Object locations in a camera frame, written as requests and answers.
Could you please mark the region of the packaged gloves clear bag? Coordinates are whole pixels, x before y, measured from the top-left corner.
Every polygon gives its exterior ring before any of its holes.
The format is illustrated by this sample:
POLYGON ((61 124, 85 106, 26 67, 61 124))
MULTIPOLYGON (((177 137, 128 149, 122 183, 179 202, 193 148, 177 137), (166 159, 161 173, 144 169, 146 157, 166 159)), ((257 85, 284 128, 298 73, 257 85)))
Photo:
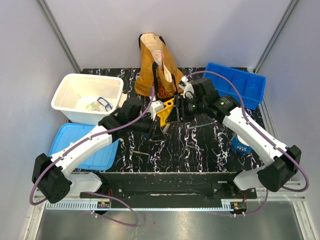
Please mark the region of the packaged gloves clear bag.
POLYGON ((100 112, 103 110, 102 105, 98 101, 93 101, 88 103, 85 108, 86 111, 97 111, 100 112))

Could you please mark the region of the light blue tub lid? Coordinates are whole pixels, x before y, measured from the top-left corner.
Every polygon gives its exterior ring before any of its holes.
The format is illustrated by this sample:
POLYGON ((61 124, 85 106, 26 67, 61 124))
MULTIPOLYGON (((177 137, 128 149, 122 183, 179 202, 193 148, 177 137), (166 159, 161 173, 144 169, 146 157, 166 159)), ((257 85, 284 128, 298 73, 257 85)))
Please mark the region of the light blue tub lid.
MULTIPOLYGON (((88 134, 95 125, 83 123, 66 123, 58 131, 49 151, 53 155, 71 146, 74 142, 88 134)), ((98 150, 77 166, 79 171, 107 171, 114 164, 119 140, 98 150)))

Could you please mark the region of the blue safety glasses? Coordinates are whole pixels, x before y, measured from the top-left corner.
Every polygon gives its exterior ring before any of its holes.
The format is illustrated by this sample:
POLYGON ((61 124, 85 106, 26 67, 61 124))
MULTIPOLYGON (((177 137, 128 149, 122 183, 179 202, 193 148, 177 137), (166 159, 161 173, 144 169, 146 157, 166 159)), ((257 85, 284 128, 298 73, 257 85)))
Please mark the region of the blue safety glasses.
POLYGON ((111 103, 103 97, 97 99, 98 107, 105 112, 109 112, 113 109, 111 103))

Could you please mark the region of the yellow test tube rack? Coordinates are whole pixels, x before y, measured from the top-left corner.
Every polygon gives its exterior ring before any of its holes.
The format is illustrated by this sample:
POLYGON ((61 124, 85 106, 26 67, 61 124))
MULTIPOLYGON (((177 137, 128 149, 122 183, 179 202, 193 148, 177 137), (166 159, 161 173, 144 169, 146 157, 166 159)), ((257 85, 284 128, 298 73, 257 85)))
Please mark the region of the yellow test tube rack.
POLYGON ((171 98, 163 103, 163 109, 156 112, 156 116, 160 118, 160 126, 165 127, 167 125, 166 120, 174 107, 174 98, 171 98))

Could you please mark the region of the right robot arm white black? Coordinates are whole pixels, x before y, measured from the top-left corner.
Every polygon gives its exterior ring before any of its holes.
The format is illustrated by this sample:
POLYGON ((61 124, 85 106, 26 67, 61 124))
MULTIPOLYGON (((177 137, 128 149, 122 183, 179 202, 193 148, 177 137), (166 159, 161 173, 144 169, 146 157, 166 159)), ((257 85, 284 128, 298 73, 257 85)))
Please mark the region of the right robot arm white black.
POLYGON ((243 139, 263 162, 261 167, 236 175, 227 186, 231 197, 239 198, 246 190, 258 187, 277 192, 298 172, 301 150, 296 145, 288 147, 266 132, 232 96, 219 96, 209 78, 190 83, 184 76, 179 87, 184 95, 174 97, 167 122, 189 122, 196 115, 208 115, 243 139))

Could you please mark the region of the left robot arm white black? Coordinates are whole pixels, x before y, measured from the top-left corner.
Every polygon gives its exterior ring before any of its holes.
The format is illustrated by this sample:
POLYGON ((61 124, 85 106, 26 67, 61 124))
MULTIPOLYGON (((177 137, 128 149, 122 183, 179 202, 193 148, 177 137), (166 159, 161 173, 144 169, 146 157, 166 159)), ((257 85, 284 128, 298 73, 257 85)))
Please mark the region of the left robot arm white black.
POLYGON ((85 136, 71 146, 47 156, 36 157, 31 181, 29 202, 36 205, 34 195, 39 190, 44 199, 55 204, 67 196, 93 193, 98 198, 107 195, 108 185, 94 172, 75 173, 82 162, 130 131, 145 134, 151 141, 162 141, 161 119, 157 116, 163 103, 151 101, 144 111, 138 99, 127 99, 115 113, 103 117, 85 136))

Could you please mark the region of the short clear test tube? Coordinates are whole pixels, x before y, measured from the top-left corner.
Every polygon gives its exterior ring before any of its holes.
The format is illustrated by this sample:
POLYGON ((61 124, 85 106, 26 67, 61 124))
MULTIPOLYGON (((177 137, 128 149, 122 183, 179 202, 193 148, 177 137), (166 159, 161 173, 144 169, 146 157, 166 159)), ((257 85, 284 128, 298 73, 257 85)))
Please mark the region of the short clear test tube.
POLYGON ((166 124, 163 128, 162 128, 162 132, 165 134, 168 130, 168 128, 170 127, 170 124, 166 124))

